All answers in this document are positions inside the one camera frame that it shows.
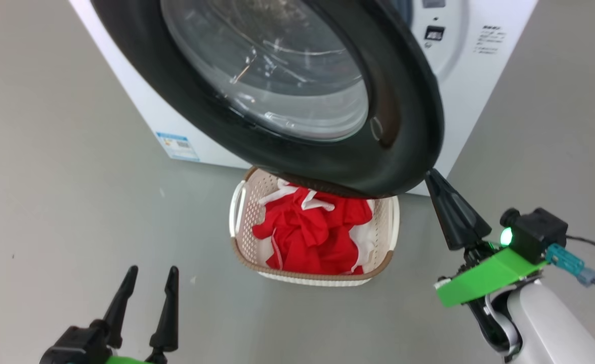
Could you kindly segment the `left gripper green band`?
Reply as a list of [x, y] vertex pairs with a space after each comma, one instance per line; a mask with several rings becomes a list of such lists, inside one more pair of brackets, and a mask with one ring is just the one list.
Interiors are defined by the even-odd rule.
[[[133, 294], [136, 285], [137, 276], [138, 267], [132, 265], [128, 268], [103, 318], [109, 328], [106, 335], [106, 344], [113, 349], [120, 349], [122, 346], [122, 325], [129, 298]], [[152, 348], [152, 354], [146, 359], [113, 355], [106, 360], [106, 364], [168, 363], [165, 354], [178, 350], [179, 282], [180, 272], [176, 266], [172, 266], [166, 279], [165, 302], [159, 316], [158, 327], [150, 337], [149, 346]]]

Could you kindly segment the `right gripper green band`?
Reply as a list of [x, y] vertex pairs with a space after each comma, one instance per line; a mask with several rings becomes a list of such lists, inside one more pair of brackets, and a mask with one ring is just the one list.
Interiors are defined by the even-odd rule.
[[427, 171], [425, 183], [450, 251], [462, 251], [464, 264], [457, 274], [440, 278], [437, 297], [449, 308], [480, 299], [531, 276], [546, 264], [543, 244], [482, 242], [492, 228], [436, 169]]

